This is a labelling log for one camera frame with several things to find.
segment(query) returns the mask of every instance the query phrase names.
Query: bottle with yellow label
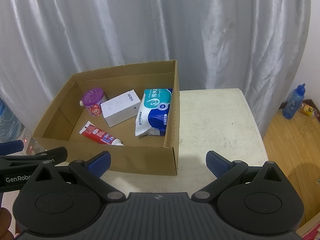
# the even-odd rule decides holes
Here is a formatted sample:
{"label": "bottle with yellow label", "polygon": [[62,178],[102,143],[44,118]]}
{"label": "bottle with yellow label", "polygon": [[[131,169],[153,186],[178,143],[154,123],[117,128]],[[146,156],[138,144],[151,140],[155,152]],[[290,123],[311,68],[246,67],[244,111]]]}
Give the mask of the bottle with yellow label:
{"label": "bottle with yellow label", "polygon": [[311,117],[319,117],[317,109],[313,108],[312,106],[309,106],[305,103],[302,103],[298,109],[299,112],[311,116]]}

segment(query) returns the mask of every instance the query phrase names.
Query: open brown cardboard box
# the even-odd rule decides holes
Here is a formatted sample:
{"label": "open brown cardboard box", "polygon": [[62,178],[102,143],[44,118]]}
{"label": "open brown cardboard box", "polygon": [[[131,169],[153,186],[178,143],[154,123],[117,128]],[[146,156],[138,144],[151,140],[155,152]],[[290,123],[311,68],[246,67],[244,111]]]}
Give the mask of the open brown cardboard box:
{"label": "open brown cardboard box", "polygon": [[[165,136],[135,136],[135,118],[109,127],[103,116],[91,116],[79,105],[95,87],[113,98],[134,89],[142,99],[145,89],[173,88]],[[79,134],[87,121],[122,140],[125,146],[102,145]],[[179,148],[179,79],[177,61],[131,64],[81,72],[70,77],[38,123],[33,137],[46,149],[64,146],[68,162],[89,160],[102,151],[111,154],[110,170],[177,175]]]}

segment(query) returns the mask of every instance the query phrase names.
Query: human hand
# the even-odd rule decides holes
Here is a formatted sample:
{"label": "human hand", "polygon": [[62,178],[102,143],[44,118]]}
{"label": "human hand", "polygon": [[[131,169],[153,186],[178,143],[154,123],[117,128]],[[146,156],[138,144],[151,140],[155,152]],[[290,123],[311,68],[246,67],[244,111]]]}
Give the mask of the human hand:
{"label": "human hand", "polygon": [[11,214],[6,208],[0,210],[0,240],[14,239],[12,233],[8,230],[11,224]]}

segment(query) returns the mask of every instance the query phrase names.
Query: table top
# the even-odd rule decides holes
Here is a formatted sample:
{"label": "table top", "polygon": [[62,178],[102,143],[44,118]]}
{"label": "table top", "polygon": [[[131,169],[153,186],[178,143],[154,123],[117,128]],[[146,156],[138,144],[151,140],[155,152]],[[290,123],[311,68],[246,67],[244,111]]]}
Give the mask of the table top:
{"label": "table top", "polygon": [[257,124],[239,89],[180,91],[177,176],[107,171],[101,179],[126,196],[130,192],[187,192],[191,197],[215,180],[205,164],[210,150],[251,166],[262,166],[268,160]]}

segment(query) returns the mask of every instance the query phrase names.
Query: blue gripper pad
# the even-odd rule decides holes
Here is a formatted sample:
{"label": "blue gripper pad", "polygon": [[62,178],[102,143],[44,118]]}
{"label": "blue gripper pad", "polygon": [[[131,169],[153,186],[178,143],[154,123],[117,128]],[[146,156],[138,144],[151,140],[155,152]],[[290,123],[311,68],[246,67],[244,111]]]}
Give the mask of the blue gripper pad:
{"label": "blue gripper pad", "polygon": [[217,154],[215,151],[207,152],[205,162],[208,169],[218,178],[233,167],[233,163]]}
{"label": "blue gripper pad", "polygon": [[101,152],[84,163],[84,167],[98,178],[110,168],[110,165],[111,155],[108,151]]}
{"label": "blue gripper pad", "polygon": [[24,148],[21,140],[0,143],[0,155],[8,155],[12,153],[21,152]]}

